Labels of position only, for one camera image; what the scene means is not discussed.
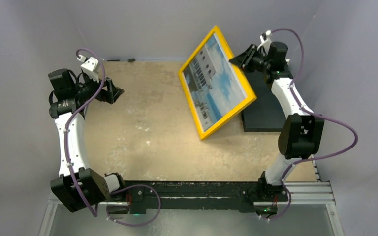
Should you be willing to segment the yellow picture frame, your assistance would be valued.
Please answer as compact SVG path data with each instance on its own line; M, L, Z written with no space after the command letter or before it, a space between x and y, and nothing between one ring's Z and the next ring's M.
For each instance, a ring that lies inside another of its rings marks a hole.
M204 140L256 101L234 54L215 25L178 72L200 139Z

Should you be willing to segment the building and sky photo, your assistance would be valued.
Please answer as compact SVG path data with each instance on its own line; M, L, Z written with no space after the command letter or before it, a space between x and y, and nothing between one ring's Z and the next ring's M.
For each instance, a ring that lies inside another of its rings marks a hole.
M183 77L202 132L209 130L247 98L215 33L183 69Z

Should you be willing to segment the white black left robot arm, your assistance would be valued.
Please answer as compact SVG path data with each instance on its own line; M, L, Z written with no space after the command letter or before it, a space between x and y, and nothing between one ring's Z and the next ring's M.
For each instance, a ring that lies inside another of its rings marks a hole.
M59 176L50 182L50 188L70 212L96 206L109 197L121 201L127 195L120 174L102 176L90 167L84 139L86 107L92 96L113 104L124 90L115 86L110 78L106 78L101 87L100 82L84 72L81 76L83 82L66 68L48 75L53 86L49 94L49 114L55 122L61 150Z

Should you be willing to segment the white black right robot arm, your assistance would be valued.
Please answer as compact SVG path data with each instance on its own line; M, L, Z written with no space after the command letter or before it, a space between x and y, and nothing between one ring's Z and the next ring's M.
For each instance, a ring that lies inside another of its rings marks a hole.
M288 46L278 41L270 43L268 49L251 44L229 60L244 72L260 72L285 116L278 137L279 155L262 173L255 188L263 200L284 191L284 179L291 173L295 162L307 160L317 153L324 128L324 120L304 112L304 102L298 95L293 95L295 89L286 61L287 52Z

